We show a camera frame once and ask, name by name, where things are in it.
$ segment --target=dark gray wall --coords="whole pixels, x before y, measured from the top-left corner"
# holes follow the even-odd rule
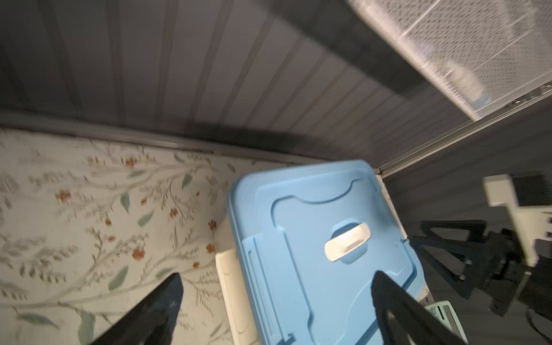
[[[373,166],[469,120],[340,0],[4,0],[0,105]]]
[[[487,206],[483,177],[535,171],[552,181],[552,97],[391,175],[385,183],[409,235],[420,234],[421,220],[483,219],[488,229],[499,231],[512,229],[512,224],[505,208]],[[454,230],[444,234],[460,235]],[[487,310],[490,302],[484,294],[465,301],[431,267],[424,264],[424,271],[435,300],[452,302],[470,344],[544,344],[527,324],[522,305],[513,305],[502,319]],[[550,322],[537,322],[551,333]]]

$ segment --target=perforated white shelf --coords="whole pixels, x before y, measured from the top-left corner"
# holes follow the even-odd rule
[[[349,0],[473,120],[552,80],[550,0]]]

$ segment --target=lid handle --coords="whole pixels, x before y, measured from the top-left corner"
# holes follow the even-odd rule
[[[331,262],[337,261],[360,247],[370,236],[368,224],[360,223],[349,231],[326,242],[324,246],[326,257]]]

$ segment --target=floral tablecloth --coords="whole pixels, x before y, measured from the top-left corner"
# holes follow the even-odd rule
[[[240,176],[284,164],[0,132],[0,332],[88,344],[171,272],[173,344],[231,344],[213,233]]]

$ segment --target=blue plastic lid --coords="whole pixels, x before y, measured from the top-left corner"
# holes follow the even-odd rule
[[[371,281],[384,271],[416,297],[424,277],[364,161],[249,174],[229,216],[264,345],[382,343]],[[330,239],[366,223],[370,238],[332,262]]]

